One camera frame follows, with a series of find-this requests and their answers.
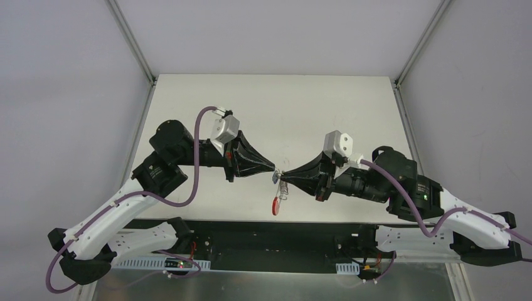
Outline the metal key holder red handle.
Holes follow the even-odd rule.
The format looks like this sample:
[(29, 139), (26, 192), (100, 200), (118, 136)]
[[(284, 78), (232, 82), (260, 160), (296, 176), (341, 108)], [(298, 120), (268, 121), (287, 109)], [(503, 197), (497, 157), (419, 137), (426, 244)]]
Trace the metal key holder red handle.
[(281, 180), (281, 176), (283, 175), (283, 172), (276, 169), (274, 171), (274, 173), (277, 172), (279, 173), (279, 181), (277, 182), (277, 184), (275, 184), (277, 186), (277, 190), (276, 190), (276, 193), (275, 193), (275, 197), (274, 197), (274, 200), (272, 201), (272, 214), (274, 216), (277, 216), (279, 214), (279, 211), (280, 211), (280, 205), (282, 203), (282, 201), (286, 200), (288, 198), (288, 195), (289, 195), (289, 187), (288, 187), (288, 183), (287, 182), (284, 182), (283, 180)]

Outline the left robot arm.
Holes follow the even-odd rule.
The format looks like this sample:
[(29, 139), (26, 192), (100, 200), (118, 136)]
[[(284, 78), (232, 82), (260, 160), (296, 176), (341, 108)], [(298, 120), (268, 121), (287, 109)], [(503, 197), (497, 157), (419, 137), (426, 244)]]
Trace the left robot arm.
[(274, 163), (255, 150), (232, 117), (220, 119), (220, 141), (194, 140), (178, 120), (163, 122), (150, 138), (152, 153), (98, 211), (68, 229), (48, 233), (56, 251), (55, 263), (64, 276), (78, 285), (93, 283), (123, 261), (159, 250), (185, 253), (191, 231), (181, 218), (153, 228), (123, 233), (123, 228), (143, 211), (170, 195), (187, 180), (183, 166), (220, 167), (227, 181), (272, 172)]

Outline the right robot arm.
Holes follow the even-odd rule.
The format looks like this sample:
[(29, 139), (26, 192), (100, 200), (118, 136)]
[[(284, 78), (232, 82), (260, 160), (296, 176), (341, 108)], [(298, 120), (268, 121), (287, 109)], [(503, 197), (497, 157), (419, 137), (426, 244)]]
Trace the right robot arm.
[(388, 146), (375, 149), (370, 160), (324, 151), (283, 172), (280, 179), (318, 201), (341, 194), (383, 203), (388, 213), (413, 223), (409, 228), (380, 225), (363, 230), (356, 249), (365, 257), (434, 252), (480, 267), (523, 259), (520, 244), (512, 239), (513, 213), (487, 213), (467, 204), (419, 174), (415, 161)]

